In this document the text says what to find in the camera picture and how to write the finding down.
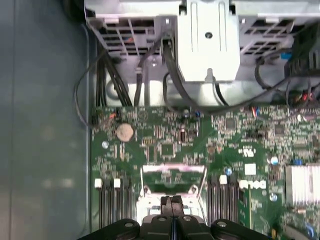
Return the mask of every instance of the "aluminum heatsink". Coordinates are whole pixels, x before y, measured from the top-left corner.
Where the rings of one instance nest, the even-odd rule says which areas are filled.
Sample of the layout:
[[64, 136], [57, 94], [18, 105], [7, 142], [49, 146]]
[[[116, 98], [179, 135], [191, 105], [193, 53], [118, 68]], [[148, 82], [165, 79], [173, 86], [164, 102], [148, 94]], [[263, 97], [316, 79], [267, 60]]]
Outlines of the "aluminum heatsink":
[[320, 203], [320, 165], [285, 167], [286, 202], [292, 206]]

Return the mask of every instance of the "dimm slot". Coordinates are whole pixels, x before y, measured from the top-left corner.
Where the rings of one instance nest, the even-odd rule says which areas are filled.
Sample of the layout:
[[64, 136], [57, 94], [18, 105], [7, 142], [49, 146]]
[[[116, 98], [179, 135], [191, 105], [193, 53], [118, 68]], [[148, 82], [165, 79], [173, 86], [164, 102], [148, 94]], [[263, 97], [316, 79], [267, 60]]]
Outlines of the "dimm slot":
[[229, 188], [227, 184], [220, 186], [220, 201], [221, 201], [221, 218], [222, 219], [228, 219], [229, 218], [229, 211], [230, 211], [230, 205], [229, 205]]

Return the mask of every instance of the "power cable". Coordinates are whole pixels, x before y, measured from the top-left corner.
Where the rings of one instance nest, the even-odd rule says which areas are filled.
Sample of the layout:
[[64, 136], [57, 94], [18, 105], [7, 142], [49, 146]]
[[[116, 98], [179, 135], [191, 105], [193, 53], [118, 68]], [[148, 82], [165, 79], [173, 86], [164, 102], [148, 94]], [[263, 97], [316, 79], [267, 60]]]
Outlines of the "power cable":
[[83, 116], [83, 114], [81, 113], [80, 107], [79, 107], [79, 101], [78, 101], [78, 88], [79, 85], [81, 83], [81, 81], [85, 78], [85, 76], [87, 75], [88, 72], [90, 72], [97, 64], [97, 62], [105, 55], [105, 53], [107, 52], [106, 49], [102, 50], [100, 52], [100, 54], [94, 59], [94, 61], [92, 63], [90, 63], [90, 65], [88, 66], [88, 68], [83, 72], [83, 74], [79, 77], [79, 79], [76, 81], [75, 85], [74, 85], [74, 90], [73, 90], [73, 100], [74, 100], [74, 106], [75, 106], [75, 110], [77, 113], [77, 116], [79, 117], [80, 121], [88, 128], [90, 128], [91, 130], [94, 129], [99, 129], [100, 127], [104, 126], [107, 122], [110, 121], [110, 118], [107, 118], [106, 120], [100, 122], [97, 125], [93, 125], [89, 122], [86, 121], [85, 117]]
[[173, 82], [174, 86], [176, 87], [177, 91], [179, 92], [179, 94], [181, 95], [181, 97], [185, 100], [185, 102], [188, 105], [190, 105], [192, 108], [197, 109], [203, 113], [209, 113], [211, 115], [220, 115], [220, 114], [224, 114], [229, 111], [235, 111], [239, 108], [246, 107], [246, 106], [252, 104], [252, 102], [254, 102], [255, 100], [258, 100], [258, 99], [268, 95], [270, 92], [278, 89], [281, 85], [287, 83], [290, 80], [289, 78], [285, 78], [285, 79], [281, 80], [280, 82], [278, 82], [277, 84], [275, 84], [274, 86], [270, 87], [266, 91], [258, 94], [257, 96], [255, 96], [253, 98], [250, 98], [250, 99], [243, 101], [241, 103], [238, 103], [236, 105], [227, 106], [227, 107], [219, 108], [217, 110], [208, 112], [207, 108], [199, 106], [192, 98], [190, 98], [190, 96], [186, 92], [185, 88], [183, 87], [182, 81], [179, 76], [180, 75], [179, 70], [177, 69], [177, 65], [173, 59], [171, 48], [167, 43], [163, 45], [163, 57], [165, 59], [165, 63], [168, 68], [169, 74], [171, 76], [172, 82]]
[[134, 100], [133, 100], [133, 104], [134, 106], [138, 106], [139, 105], [139, 101], [140, 101], [140, 95], [141, 95], [141, 88], [142, 88], [142, 82], [143, 82], [143, 66], [145, 61], [156, 52], [157, 49], [159, 49], [161, 47], [161, 43], [162, 43], [162, 38], [159, 38], [154, 45], [146, 52], [146, 54], [144, 54], [138, 65], [137, 65], [137, 74], [136, 74], [136, 90], [134, 93]]
[[173, 113], [179, 113], [178, 110], [174, 109], [171, 104], [168, 101], [168, 86], [167, 86], [167, 78], [169, 76], [169, 72], [167, 72], [164, 77], [163, 77], [163, 81], [162, 81], [162, 93], [163, 93], [163, 100], [165, 103], [165, 106], [169, 109], [170, 112]]
[[129, 93], [126, 89], [125, 83], [122, 80], [118, 70], [116, 69], [110, 55], [106, 52], [104, 57], [104, 64], [110, 74], [111, 80], [114, 84], [114, 88], [119, 96], [121, 104], [123, 106], [132, 106], [132, 102], [129, 97]]

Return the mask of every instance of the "microchip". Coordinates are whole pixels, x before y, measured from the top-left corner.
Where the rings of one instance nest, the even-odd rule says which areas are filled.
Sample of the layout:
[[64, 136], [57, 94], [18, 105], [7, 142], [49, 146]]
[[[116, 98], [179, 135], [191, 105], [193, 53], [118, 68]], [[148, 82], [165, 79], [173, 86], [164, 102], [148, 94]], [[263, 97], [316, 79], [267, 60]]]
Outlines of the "microchip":
[[274, 135], [276, 136], [285, 135], [285, 126], [282, 124], [274, 125]]
[[225, 120], [225, 129], [228, 129], [228, 130], [236, 129], [236, 122], [233, 118], [227, 118]]
[[161, 155], [162, 156], [173, 156], [175, 154], [174, 145], [165, 143], [161, 145]]

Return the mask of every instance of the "ventilation holes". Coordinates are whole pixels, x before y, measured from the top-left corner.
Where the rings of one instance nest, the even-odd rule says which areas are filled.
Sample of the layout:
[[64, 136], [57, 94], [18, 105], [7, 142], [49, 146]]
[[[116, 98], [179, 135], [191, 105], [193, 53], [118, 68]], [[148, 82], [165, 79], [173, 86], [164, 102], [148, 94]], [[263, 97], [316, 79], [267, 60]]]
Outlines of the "ventilation holes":
[[[155, 23], [153, 18], [121, 18], [118, 23], [107, 23], [100, 30], [108, 50], [114, 52], [114, 48], [121, 52], [121, 55], [140, 56], [148, 51], [151, 47], [155, 35]], [[144, 42], [141, 35], [148, 35], [149, 40]]]
[[261, 35], [263, 38], [286, 38], [289, 25], [294, 20], [283, 19], [279, 23], [266, 22], [265, 19], [256, 20], [252, 26], [246, 30], [246, 35]]
[[244, 55], [263, 55], [265, 52], [276, 50], [277, 45], [280, 42], [277, 41], [257, 41], [251, 47], [247, 49]]

